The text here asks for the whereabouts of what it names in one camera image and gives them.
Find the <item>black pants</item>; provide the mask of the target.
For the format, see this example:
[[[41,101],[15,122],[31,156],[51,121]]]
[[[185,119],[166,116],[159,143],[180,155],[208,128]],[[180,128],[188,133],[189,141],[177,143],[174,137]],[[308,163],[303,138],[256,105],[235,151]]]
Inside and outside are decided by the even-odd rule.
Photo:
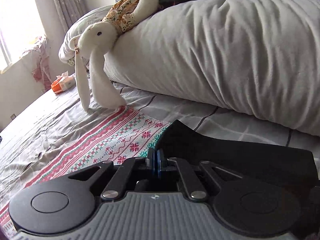
[[[197,133],[176,120],[159,137],[155,150],[191,165],[211,161],[243,175],[283,187],[302,205],[294,234],[303,238],[319,229],[319,183],[311,151],[286,146],[222,140]]]

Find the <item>orange tissue pack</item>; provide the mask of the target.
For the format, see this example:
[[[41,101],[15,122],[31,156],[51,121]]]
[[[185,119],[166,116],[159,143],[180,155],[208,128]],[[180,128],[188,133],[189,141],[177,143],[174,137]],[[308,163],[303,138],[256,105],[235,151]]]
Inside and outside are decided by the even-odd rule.
[[[56,80],[51,84],[51,89],[54,94],[63,93],[75,86],[74,75],[69,75],[68,71],[58,75]]]

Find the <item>patterned red green bed blanket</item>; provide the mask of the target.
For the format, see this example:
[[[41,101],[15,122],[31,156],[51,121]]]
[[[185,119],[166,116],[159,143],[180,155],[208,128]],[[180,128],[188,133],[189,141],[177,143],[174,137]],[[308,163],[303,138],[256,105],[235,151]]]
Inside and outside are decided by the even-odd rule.
[[[152,118],[129,106],[120,107],[101,123],[65,147],[29,167],[18,179],[12,198],[25,187],[111,160],[120,165],[131,157],[146,157],[169,122]]]

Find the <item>grey window curtain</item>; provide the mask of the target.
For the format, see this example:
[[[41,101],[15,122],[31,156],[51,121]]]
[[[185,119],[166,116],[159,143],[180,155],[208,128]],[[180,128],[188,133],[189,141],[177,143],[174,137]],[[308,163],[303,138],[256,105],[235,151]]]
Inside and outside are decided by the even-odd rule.
[[[53,0],[65,33],[88,12],[84,0]]]

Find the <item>grey checked bed sheet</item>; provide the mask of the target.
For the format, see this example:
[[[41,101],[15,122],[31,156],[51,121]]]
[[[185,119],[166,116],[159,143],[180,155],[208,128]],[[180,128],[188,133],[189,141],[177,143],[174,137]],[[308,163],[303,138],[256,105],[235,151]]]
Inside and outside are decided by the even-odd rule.
[[[180,120],[214,138],[309,150],[319,162],[319,137],[204,103],[145,92],[116,83],[127,105],[161,122]],[[112,115],[96,102],[85,112],[75,89],[48,92],[1,132],[1,206],[63,150]]]

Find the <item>white floral pillow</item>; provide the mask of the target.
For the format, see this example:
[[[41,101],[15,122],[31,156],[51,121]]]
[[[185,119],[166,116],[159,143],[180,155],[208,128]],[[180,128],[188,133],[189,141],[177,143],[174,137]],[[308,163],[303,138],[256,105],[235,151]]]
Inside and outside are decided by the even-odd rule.
[[[64,41],[59,49],[60,61],[74,67],[74,51],[69,47],[70,40],[81,35],[89,25],[100,22],[111,8],[111,5],[107,5],[91,10],[70,27],[65,34]]]

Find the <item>long grey rolled quilt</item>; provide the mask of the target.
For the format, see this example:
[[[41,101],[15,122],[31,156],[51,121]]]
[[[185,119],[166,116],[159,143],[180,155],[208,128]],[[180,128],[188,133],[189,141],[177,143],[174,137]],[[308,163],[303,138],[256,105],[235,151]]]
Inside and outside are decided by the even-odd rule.
[[[319,0],[197,0],[118,38],[119,83],[319,135]]]

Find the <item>white plush bunny toy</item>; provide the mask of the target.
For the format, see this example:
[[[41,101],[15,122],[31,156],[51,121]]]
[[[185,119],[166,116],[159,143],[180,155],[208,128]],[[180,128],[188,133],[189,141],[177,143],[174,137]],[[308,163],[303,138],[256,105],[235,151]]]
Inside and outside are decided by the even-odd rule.
[[[159,0],[120,0],[100,22],[89,25],[69,41],[70,49],[75,52],[75,81],[84,111],[89,109],[90,94],[104,108],[126,105],[104,71],[104,55],[120,35],[146,20],[158,7]]]

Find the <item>pink patterned hanging cloth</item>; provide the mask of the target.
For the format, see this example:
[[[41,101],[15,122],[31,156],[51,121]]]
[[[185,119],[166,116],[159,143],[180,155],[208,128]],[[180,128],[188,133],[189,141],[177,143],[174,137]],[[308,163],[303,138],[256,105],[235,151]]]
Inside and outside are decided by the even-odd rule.
[[[50,90],[52,84],[48,51],[48,39],[46,35],[43,35],[32,43],[22,54],[23,57],[30,57],[31,63],[29,63],[26,68],[31,73],[33,79],[41,84],[43,93]]]

